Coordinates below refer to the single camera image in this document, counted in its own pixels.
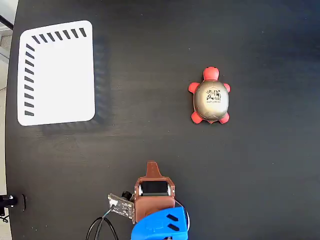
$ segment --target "black cable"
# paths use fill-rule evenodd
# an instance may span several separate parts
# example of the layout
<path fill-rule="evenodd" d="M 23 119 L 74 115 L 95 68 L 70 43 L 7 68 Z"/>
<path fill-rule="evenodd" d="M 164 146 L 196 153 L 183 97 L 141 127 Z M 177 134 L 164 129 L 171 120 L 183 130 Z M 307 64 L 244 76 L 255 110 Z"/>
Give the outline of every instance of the black cable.
<path fill-rule="evenodd" d="M 14 29 L 14 25 L 11 22 L 9 22 L 7 19 L 5 19 L 3 16 L 1 16 L 1 15 L 0 15 L 0 23 L 6 25 L 11 30 Z"/>
<path fill-rule="evenodd" d="M 0 216 L 0 219 L 2 219 L 2 221 L 7 224 L 9 222 L 7 219 L 8 217 L 9 217 L 9 215 L 7 215 L 5 217 Z"/>
<path fill-rule="evenodd" d="M 96 220 L 93 221 L 93 223 L 92 223 L 91 226 L 89 227 L 89 230 L 88 230 L 88 232 L 87 232 L 87 234 L 86 234 L 85 240 L 89 240 L 89 237 L 90 237 L 90 234 L 91 234 L 91 232 L 92 232 L 92 229 L 93 229 L 93 227 L 95 226 L 95 224 L 96 224 L 99 220 L 102 220 L 102 217 L 98 217 Z M 110 227 L 110 229 L 111 229 L 111 232 L 112 232 L 112 234 L 113 234 L 114 239 L 115 239 L 115 240 L 119 240 L 118 235 L 117 235 L 117 233 L 116 233 L 116 230 L 115 230 L 114 226 L 112 225 L 112 223 L 109 221 L 109 219 L 105 217 L 103 220 L 109 225 L 109 227 Z"/>

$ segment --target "white tray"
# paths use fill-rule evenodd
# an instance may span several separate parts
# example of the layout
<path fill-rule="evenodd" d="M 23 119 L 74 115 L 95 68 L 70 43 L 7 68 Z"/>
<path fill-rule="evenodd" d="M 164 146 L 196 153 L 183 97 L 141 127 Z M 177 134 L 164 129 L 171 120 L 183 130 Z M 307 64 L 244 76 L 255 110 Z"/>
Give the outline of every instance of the white tray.
<path fill-rule="evenodd" d="M 19 123 L 80 122 L 94 115 L 91 23 L 75 21 L 24 31 L 17 75 Z"/>

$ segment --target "floor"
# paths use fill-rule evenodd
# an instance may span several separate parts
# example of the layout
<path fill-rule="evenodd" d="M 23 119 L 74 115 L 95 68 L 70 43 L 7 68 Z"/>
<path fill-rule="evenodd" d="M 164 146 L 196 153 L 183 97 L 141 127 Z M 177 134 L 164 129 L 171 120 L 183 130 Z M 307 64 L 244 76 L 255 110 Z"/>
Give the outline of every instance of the floor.
<path fill-rule="evenodd" d="M 10 51 L 12 36 L 3 36 L 0 46 Z M 6 115 L 6 93 L 7 88 L 0 90 L 0 195 L 7 194 L 6 167 L 5 167 L 5 115 Z M 0 240 L 11 240 L 10 222 L 5 223 L 0 219 Z"/>

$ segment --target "toy turtle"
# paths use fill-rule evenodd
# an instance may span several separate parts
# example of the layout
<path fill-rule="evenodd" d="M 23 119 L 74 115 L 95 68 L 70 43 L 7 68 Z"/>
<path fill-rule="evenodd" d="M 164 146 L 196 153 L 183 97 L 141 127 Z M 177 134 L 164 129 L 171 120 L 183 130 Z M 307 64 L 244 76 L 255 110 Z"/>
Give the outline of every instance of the toy turtle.
<path fill-rule="evenodd" d="M 212 124 L 219 121 L 225 124 L 229 121 L 228 106 L 230 86 L 218 81 L 219 70 L 209 66 L 203 71 L 203 82 L 192 82 L 189 92 L 193 93 L 194 112 L 191 119 L 195 124 L 206 120 Z"/>

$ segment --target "black table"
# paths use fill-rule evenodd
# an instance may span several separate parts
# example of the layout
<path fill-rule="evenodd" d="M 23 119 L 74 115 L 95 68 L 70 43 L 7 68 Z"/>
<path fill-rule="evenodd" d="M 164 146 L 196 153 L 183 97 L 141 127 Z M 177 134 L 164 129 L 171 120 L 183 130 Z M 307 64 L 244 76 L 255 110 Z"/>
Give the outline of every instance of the black table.
<path fill-rule="evenodd" d="M 6 177 L 27 210 L 13 240 L 84 239 L 133 190 L 147 160 L 176 185 L 190 239 L 320 237 L 320 3 L 302 0 L 21 0 L 6 102 Z M 17 121 L 19 37 L 93 25 L 96 116 L 23 127 Z M 231 86 L 230 121 L 193 124 L 190 82 L 207 66 Z M 110 220 L 121 240 L 132 225 Z M 101 235 L 112 239 L 105 227 Z"/>

